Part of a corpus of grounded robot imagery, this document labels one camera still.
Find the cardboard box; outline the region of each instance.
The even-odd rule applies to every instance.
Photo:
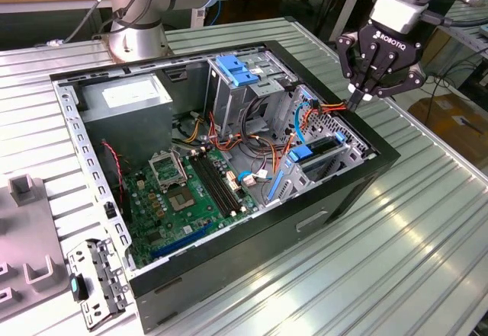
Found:
[[[423,98],[409,112],[424,123],[429,102]],[[434,98],[427,127],[477,168],[488,165],[488,119],[456,94]]]

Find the blue clip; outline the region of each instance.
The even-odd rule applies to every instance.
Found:
[[[343,144],[346,138],[343,132],[335,132],[335,138],[339,141],[339,143]]]
[[[310,151],[310,148],[308,148],[304,144],[291,149],[290,153],[288,153],[293,162],[301,161],[302,159],[310,157],[312,154],[313,152]]]
[[[246,64],[238,60],[236,56],[218,56],[215,60],[220,69],[222,69],[222,72],[224,72],[237,87],[250,85],[259,81],[259,77],[253,75],[246,68]]]

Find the small connector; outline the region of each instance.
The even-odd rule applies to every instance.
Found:
[[[318,100],[312,100],[312,108],[319,111],[319,116],[322,115],[322,108]]]
[[[254,186],[256,185],[256,180],[254,179],[254,177],[250,174],[246,177],[243,178],[242,180],[242,183],[247,186],[247,187],[251,187],[251,186]]]

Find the white plastic part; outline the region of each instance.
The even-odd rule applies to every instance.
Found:
[[[429,5],[413,5],[401,0],[377,0],[371,19],[401,34],[409,33]]]

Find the ribbed metal surface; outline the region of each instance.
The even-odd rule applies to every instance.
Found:
[[[456,1],[452,5],[451,10],[446,14],[446,17],[456,21],[472,21],[488,18],[488,5],[471,7],[462,1]],[[479,26],[440,28],[475,52],[488,48],[488,38],[480,34]],[[483,56],[488,58],[488,52],[484,52]]]
[[[284,19],[168,39],[176,53],[279,40],[340,97],[348,94],[334,54]],[[109,62],[97,43],[0,54],[0,172],[47,181],[65,253],[103,231],[47,73]],[[339,221],[152,334],[469,333],[488,309],[486,178],[396,106],[375,101],[358,113],[401,153],[395,166]],[[135,311],[132,302],[95,333],[142,334]],[[0,325],[0,334],[73,332],[85,333],[70,293]]]

